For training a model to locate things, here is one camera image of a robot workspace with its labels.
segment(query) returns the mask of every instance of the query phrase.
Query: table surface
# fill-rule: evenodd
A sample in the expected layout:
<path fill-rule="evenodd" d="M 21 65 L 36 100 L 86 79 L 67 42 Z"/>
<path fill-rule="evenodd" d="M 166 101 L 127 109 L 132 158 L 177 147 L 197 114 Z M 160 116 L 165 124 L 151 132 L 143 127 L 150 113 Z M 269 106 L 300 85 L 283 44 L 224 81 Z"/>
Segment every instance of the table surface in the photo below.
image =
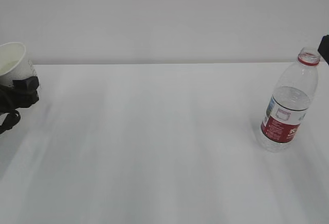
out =
<path fill-rule="evenodd" d="M 329 67 L 292 146 L 255 139 L 289 63 L 38 65 L 0 137 L 6 224 L 329 223 Z"/>

